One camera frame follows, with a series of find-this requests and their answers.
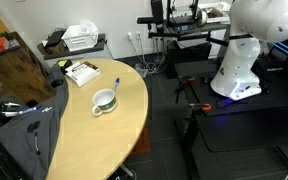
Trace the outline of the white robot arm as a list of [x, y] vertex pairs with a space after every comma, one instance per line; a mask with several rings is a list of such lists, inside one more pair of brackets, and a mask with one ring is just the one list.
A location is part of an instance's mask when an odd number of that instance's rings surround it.
[[259, 94], [259, 78], [251, 71], [260, 42], [288, 39], [288, 0], [235, 0], [229, 11], [230, 40], [211, 88], [234, 101]]

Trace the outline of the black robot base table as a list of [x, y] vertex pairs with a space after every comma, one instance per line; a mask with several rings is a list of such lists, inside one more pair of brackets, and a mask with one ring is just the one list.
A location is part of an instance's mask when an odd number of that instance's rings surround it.
[[184, 92], [191, 103], [211, 109], [193, 110], [204, 142], [213, 152], [288, 145], [288, 72], [265, 72], [268, 88], [256, 96], [232, 101], [210, 87], [216, 65], [212, 61], [179, 63]]

